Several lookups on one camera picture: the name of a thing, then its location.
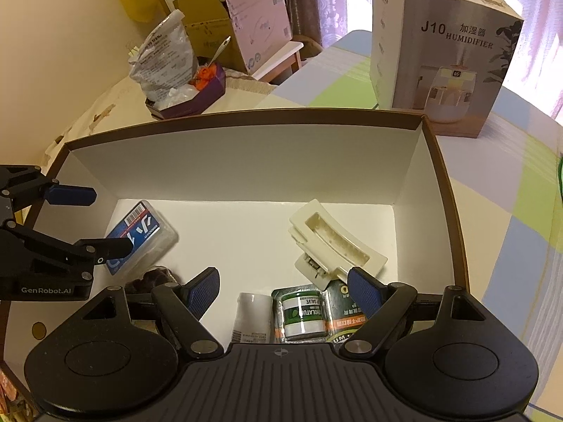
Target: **humidifier box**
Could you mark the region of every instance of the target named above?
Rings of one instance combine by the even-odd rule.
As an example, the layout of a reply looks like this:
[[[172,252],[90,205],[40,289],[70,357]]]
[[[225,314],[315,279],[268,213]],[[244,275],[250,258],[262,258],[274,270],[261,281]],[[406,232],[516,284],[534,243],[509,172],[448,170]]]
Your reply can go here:
[[[436,134],[477,137],[522,23],[504,0],[373,0],[379,108],[416,109]]]

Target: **white plastic clip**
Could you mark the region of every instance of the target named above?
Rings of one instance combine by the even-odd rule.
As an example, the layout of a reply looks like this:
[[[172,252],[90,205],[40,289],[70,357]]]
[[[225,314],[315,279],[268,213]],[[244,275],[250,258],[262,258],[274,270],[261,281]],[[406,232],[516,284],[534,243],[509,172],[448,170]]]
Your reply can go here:
[[[387,262],[387,257],[348,233],[318,200],[300,208],[289,221],[289,234],[305,252],[295,267],[319,290],[325,290],[333,279],[347,282],[353,267],[375,277]]]

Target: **white plastic bag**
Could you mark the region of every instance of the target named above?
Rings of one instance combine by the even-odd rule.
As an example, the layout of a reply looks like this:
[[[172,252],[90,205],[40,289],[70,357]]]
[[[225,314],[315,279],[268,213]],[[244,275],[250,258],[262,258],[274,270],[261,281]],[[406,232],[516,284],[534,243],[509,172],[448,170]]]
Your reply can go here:
[[[175,9],[150,32],[139,53],[129,58],[129,77],[153,102],[165,98],[170,89],[186,85],[197,72],[198,60],[183,18],[183,12]]]
[[[198,94],[198,89],[190,84],[183,85],[178,89],[170,89],[168,95],[166,95],[162,100],[154,103],[154,107],[159,111],[163,109],[170,108],[176,104],[184,103],[184,101],[191,100]]]

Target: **yellow dot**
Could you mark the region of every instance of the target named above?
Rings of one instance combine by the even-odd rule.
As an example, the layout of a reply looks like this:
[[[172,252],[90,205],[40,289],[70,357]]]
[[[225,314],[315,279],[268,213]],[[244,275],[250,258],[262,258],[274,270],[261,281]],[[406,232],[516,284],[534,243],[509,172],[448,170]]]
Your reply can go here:
[[[35,339],[43,339],[47,335],[47,327],[43,322],[36,322],[32,326],[32,335]]]

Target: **blue gripper pad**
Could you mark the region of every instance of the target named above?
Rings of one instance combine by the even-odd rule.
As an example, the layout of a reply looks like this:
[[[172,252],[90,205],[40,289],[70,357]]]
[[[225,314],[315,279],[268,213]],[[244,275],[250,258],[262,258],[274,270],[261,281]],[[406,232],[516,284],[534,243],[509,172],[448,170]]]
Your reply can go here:
[[[182,286],[180,296],[193,316],[200,320],[219,294],[220,278],[217,268],[209,267]]]
[[[361,268],[354,267],[348,272],[348,293],[368,319],[383,304],[379,288],[375,286],[376,283],[385,287]]]
[[[96,191],[92,187],[55,184],[43,197],[50,205],[90,206],[96,201]]]

